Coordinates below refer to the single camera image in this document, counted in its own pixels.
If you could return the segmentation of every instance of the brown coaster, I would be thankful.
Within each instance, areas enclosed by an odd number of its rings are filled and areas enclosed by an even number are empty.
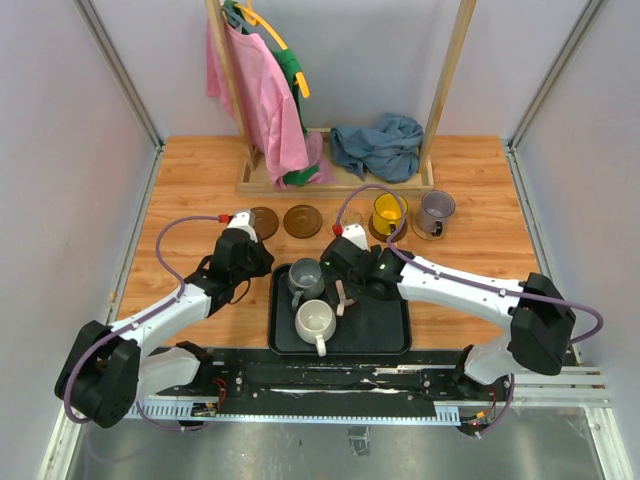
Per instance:
[[[407,220],[405,219],[404,221],[404,227],[402,227],[402,230],[400,230],[400,233],[396,236],[396,238],[393,239],[394,242],[397,242],[399,240],[402,240],[404,238],[404,236],[407,234]],[[380,241],[380,242],[386,242],[387,238],[389,238],[388,235],[383,235],[381,233],[379,233],[375,228],[373,228],[373,215],[371,215],[369,217],[369,233],[371,235],[373,235],[373,238],[375,238],[376,240]]]
[[[322,215],[311,205],[296,205],[284,214],[282,223],[292,237],[310,238],[320,230]]]
[[[267,207],[255,207],[251,211],[255,215],[253,228],[262,240],[273,237],[278,231],[280,220],[276,212]]]
[[[411,228],[413,228],[413,233],[418,235],[420,238],[422,238],[423,240],[429,240],[431,242],[435,240],[440,240],[441,238],[444,238],[444,236],[447,234],[446,229],[442,232],[442,235],[440,235],[439,237],[436,237],[435,235],[431,235],[429,232],[425,232],[418,226],[418,220],[416,217],[414,217],[411,220]]]
[[[329,235],[334,236],[333,226],[336,224],[336,218],[338,217],[338,210],[333,210],[329,215],[325,215],[324,217],[324,228]],[[345,225],[351,225],[357,223],[364,227],[364,219],[362,215],[357,210],[353,210],[351,208],[347,208],[342,214],[342,218],[340,219],[340,225],[343,227]]]

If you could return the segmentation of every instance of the gray floor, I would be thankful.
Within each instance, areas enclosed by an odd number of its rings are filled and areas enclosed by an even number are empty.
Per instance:
[[[580,409],[511,411],[480,441],[452,427],[372,426],[368,454],[362,444],[352,448],[348,431],[220,422],[181,434],[126,420],[84,432],[68,479],[603,478]]]

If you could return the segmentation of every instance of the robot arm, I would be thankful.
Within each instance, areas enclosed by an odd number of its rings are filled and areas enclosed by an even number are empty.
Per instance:
[[[532,273],[526,282],[482,277],[442,267],[403,252],[413,261],[436,271],[425,273],[406,263],[388,248],[367,247],[360,225],[345,227],[321,257],[327,285],[341,280],[347,295],[388,300],[423,301],[444,305],[483,318],[503,330],[493,341],[470,345],[459,361],[459,381],[489,385],[509,374],[533,371],[557,375],[569,345],[575,315],[570,309],[493,293],[441,278],[449,273],[502,291],[528,292],[562,298],[551,280]]]
[[[93,321],[79,332],[55,394],[63,398],[67,380],[81,356],[111,332],[131,329],[99,348],[83,366],[71,390],[71,405],[98,425],[116,424],[138,399],[175,385],[211,383],[211,356],[189,342],[149,356],[187,326],[216,313],[231,302],[236,288],[251,278],[271,272],[273,256],[253,229],[253,213],[238,212],[194,273],[185,278],[184,293],[168,308],[139,323],[145,314],[175,298],[170,293],[147,309],[105,326]]]

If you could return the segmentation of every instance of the yellow mug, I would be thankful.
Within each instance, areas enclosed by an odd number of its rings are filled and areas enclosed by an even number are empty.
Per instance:
[[[409,206],[404,197],[400,197],[402,206],[404,207],[404,214],[408,219]],[[373,202],[373,228],[381,235],[389,236],[400,226],[402,221],[402,212],[397,200],[390,193],[383,193],[376,201]]]

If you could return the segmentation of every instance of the wooden post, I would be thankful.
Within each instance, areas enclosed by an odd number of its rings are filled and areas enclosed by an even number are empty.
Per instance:
[[[433,97],[433,104],[431,104],[431,112],[429,112],[429,120],[424,129],[424,138],[422,140],[422,148],[420,149],[420,169],[422,171],[422,178],[425,183],[428,183],[428,168],[427,158],[429,152],[431,152],[431,146],[436,136],[436,130],[438,130],[438,124],[440,123],[440,117],[442,116],[442,110],[444,109],[444,103],[447,100],[449,94],[449,87],[453,80],[453,74],[456,71],[458,65],[458,59],[460,58],[460,52],[464,45],[467,31],[469,30],[469,24],[471,23],[471,17],[473,15],[473,9],[476,6],[476,0],[460,0],[460,6],[458,7],[458,14],[456,16],[456,23],[453,25],[453,31],[451,32],[451,40],[449,40],[449,47],[447,48],[447,54],[444,57],[444,64],[440,71],[440,80],[438,80],[438,87],[436,88],[436,94]]]
[[[218,55],[220,56],[220,62],[222,63],[222,69],[225,79],[227,81],[227,89],[229,90],[229,96],[231,97],[231,105],[233,106],[233,113],[240,133],[240,138],[243,140],[247,148],[247,164],[251,170],[256,168],[256,155],[253,148],[253,142],[249,136],[249,123],[245,115],[244,105],[242,99],[238,94],[237,75],[233,68],[233,62],[231,61],[231,49],[229,47],[229,41],[226,32],[226,21],[222,17],[222,9],[220,8],[219,0],[205,0],[207,6],[207,14],[209,15],[209,23],[213,31],[213,37],[216,41],[216,48],[218,49]]]

